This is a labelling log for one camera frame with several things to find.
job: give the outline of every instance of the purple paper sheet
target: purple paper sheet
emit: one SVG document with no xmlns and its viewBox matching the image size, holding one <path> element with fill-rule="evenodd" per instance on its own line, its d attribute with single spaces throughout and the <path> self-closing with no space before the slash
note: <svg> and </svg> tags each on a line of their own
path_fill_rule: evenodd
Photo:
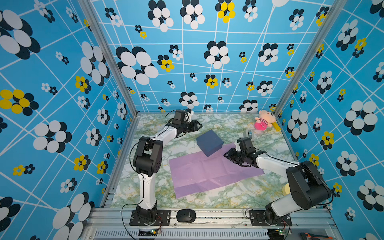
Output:
<svg viewBox="0 0 384 240">
<path fill-rule="evenodd" d="M 234 143 L 223 145 L 209 157 L 196 152 L 169 160 L 176 198 L 264 174 L 260 168 L 240 167 L 226 159 L 223 155 L 232 147 Z"/>
</svg>

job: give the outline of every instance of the yellow connector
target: yellow connector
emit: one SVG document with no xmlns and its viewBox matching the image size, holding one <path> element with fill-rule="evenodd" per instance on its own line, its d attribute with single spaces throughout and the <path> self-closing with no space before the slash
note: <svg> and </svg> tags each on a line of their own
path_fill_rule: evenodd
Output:
<svg viewBox="0 0 384 240">
<path fill-rule="evenodd" d="M 281 131 L 281 128 L 279 127 L 279 125 L 277 124 L 277 122 L 273 122 L 273 123 L 272 123 L 272 126 L 275 127 L 276 131 Z"/>
</svg>

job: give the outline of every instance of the blue wall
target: blue wall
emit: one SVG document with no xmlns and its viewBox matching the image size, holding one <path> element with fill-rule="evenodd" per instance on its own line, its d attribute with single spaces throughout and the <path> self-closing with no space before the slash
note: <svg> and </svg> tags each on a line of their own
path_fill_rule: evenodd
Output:
<svg viewBox="0 0 384 240">
<path fill-rule="evenodd" d="M 331 187 L 326 207 L 346 240 L 384 238 L 384 9 L 375 2 L 348 0 L 280 119 L 299 161 Z"/>
<path fill-rule="evenodd" d="M 130 125 L 78 2 L 44 2 L 0 3 L 2 240 L 77 239 Z"/>
<path fill-rule="evenodd" d="M 142 112 L 271 109 L 290 81 L 288 71 L 299 65 L 332 3 L 92 1 Z M 250 101 L 257 101 L 257 107 L 248 106 Z"/>
</svg>

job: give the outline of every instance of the robotic arm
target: robotic arm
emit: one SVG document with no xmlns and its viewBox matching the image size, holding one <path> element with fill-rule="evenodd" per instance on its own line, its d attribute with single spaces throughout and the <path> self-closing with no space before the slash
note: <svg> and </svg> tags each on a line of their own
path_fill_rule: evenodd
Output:
<svg viewBox="0 0 384 240">
<path fill-rule="evenodd" d="M 235 146 L 224 157 L 239 166 L 270 170 L 288 179 L 291 193 L 265 207 L 265 220 L 268 224 L 275 225 L 285 215 L 310 209 L 331 197 L 329 187 L 311 162 L 288 162 L 273 158 L 265 151 L 257 151 L 248 137 L 238 139 Z"/>
<path fill-rule="evenodd" d="M 176 110 L 174 118 L 160 130 L 154 137 L 141 137 L 136 149 L 133 166 L 139 175 L 140 203 L 136 213 L 140 221 L 151 224 L 155 221 L 157 201 L 155 197 L 155 176 L 161 166 L 163 145 L 172 139 L 181 137 L 180 134 L 198 131 L 202 125 L 191 120 L 193 111 Z"/>
</svg>

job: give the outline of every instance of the orange and black tool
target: orange and black tool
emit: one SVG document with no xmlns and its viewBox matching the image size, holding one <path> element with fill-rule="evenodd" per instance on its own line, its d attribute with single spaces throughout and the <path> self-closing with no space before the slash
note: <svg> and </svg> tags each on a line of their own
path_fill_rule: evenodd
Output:
<svg viewBox="0 0 384 240">
<path fill-rule="evenodd" d="M 333 237 L 316 235 L 311 233 L 302 232 L 300 233 L 302 240 L 322 240 L 322 239 L 333 239 Z"/>
</svg>

